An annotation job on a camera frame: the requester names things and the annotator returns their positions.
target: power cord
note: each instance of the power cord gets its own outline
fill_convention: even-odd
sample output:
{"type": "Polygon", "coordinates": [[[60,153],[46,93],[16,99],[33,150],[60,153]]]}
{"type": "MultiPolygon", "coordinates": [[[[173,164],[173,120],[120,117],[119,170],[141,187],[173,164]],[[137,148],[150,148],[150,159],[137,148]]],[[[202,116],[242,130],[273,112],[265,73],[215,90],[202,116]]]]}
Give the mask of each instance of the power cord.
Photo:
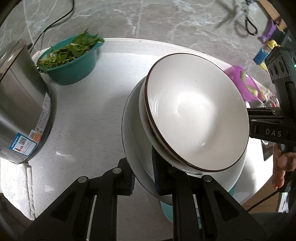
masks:
{"type": "Polygon", "coordinates": [[[272,196],[276,195],[279,192],[279,190],[276,190],[275,192],[273,192],[272,194],[270,194],[269,196],[267,196],[266,198],[263,198],[261,201],[257,202],[256,204],[254,204],[252,207],[250,207],[247,212],[251,211],[254,207],[257,207],[259,204],[263,203],[264,201],[266,201],[267,199],[271,198],[272,196]]]}
{"type": "Polygon", "coordinates": [[[44,30],[42,31],[42,33],[38,36],[38,38],[36,39],[35,43],[33,44],[32,48],[31,48],[31,50],[30,50],[30,53],[32,52],[32,50],[33,50],[35,44],[36,44],[37,41],[40,39],[40,37],[41,37],[41,36],[42,36],[42,35],[43,35],[43,34],[44,34],[44,33],[45,33],[50,27],[52,27],[52,25],[56,24],[58,21],[62,20],[63,18],[65,18],[66,16],[68,16],[70,13],[72,13],[72,12],[74,11],[74,6],[75,6],[75,0],[72,0],[72,8],[71,8],[71,10],[70,10],[68,13],[66,13],[64,16],[62,16],[61,18],[59,18],[58,20],[54,21],[52,24],[48,25],[48,26],[46,27],[46,29],[44,29],[44,30]]]}
{"type": "Polygon", "coordinates": [[[256,28],[256,26],[249,19],[249,6],[252,3],[254,3],[254,2],[258,2],[258,0],[245,0],[245,1],[246,1],[246,5],[247,5],[246,8],[244,9],[244,14],[245,14],[245,20],[244,20],[245,28],[246,28],[246,31],[248,32],[249,35],[255,36],[258,33],[258,29],[256,28]],[[249,27],[248,27],[249,24],[254,28],[254,32],[251,32],[249,30],[249,27]]]}

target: pink container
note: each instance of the pink container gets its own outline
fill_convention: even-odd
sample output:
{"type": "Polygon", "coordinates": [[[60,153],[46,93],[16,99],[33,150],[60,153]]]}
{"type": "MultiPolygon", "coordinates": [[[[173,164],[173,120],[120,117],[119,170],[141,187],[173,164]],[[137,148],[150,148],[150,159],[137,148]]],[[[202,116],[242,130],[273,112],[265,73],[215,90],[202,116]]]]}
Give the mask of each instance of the pink container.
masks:
{"type": "Polygon", "coordinates": [[[236,85],[237,89],[239,90],[239,92],[241,93],[244,101],[258,101],[262,99],[261,96],[261,92],[258,89],[258,86],[256,85],[256,83],[254,82],[254,80],[244,71],[243,68],[234,65],[232,67],[230,67],[229,69],[224,71],[228,77],[233,81],[233,83],[236,85]],[[254,90],[258,91],[258,97],[254,96],[248,89],[247,86],[250,86],[251,88],[253,88],[254,90]]]}

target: yellow object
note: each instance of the yellow object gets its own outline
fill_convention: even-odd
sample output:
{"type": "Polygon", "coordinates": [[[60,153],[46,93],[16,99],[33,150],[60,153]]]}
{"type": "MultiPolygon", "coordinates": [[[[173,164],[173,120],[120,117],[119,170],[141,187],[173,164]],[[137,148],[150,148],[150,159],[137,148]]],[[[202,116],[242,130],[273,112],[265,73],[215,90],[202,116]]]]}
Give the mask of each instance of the yellow object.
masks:
{"type": "Polygon", "coordinates": [[[280,47],[280,45],[278,45],[277,43],[276,43],[276,41],[274,41],[273,39],[272,40],[269,40],[268,42],[267,42],[267,44],[266,44],[270,49],[273,49],[274,47],[276,47],[276,46],[279,46],[280,47]]]}
{"type": "Polygon", "coordinates": [[[268,69],[267,69],[266,64],[265,64],[264,62],[262,62],[261,64],[259,64],[259,66],[260,66],[263,70],[265,70],[265,71],[268,72],[268,69]]]}

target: finger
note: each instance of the finger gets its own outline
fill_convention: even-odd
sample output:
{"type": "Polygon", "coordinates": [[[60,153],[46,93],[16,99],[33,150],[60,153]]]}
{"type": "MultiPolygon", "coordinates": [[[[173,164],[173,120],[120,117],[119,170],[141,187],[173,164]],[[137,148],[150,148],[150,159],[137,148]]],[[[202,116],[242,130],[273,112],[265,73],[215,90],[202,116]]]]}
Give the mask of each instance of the finger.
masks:
{"type": "Polygon", "coordinates": [[[276,186],[276,184],[274,183],[274,178],[272,177],[272,179],[271,179],[271,182],[272,182],[272,186],[274,187],[274,190],[276,190],[277,189],[277,186],[276,186]]]}
{"type": "Polygon", "coordinates": [[[278,166],[286,171],[293,172],[296,169],[296,153],[287,152],[280,156],[278,166]]]}
{"type": "Polygon", "coordinates": [[[284,178],[278,178],[274,181],[275,185],[278,188],[281,188],[284,185],[285,179],[284,178]]]}
{"type": "Polygon", "coordinates": [[[274,143],[273,155],[274,155],[274,159],[276,159],[278,161],[281,156],[281,149],[280,149],[278,143],[274,143]]]}
{"type": "Polygon", "coordinates": [[[284,178],[286,171],[283,169],[274,170],[274,174],[277,178],[281,179],[284,178]]]}

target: white countertop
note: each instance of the white countertop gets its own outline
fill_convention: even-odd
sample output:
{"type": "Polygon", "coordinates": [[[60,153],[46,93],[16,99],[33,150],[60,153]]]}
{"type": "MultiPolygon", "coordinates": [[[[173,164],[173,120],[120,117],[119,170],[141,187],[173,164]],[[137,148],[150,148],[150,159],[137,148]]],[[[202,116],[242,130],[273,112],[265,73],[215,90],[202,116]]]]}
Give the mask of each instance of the white countertop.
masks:
{"type": "MultiPolygon", "coordinates": [[[[43,212],[79,176],[94,178],[117,166],[125,156],[121,118],[127,97],[151,66],[170,53],[205,54],[184,47],[137,39],[106,39],[95,69],[72,85],[53,83],[43,74],[56,100],[51,133],[32,167],[36,215],[43,212]]],[[[215,64],[229,67],[212,58],[215,64]]],[[[260,140],[252,142],[255,148],[260,140]]],[[[263,153],[246,160],[234,197],[240,203],[271,177],[272,159],[263,153]]],[[[118,197],[118,240],[171,238],[172,225],[159,202],[136,181],[131,197],[118,197]]]]}

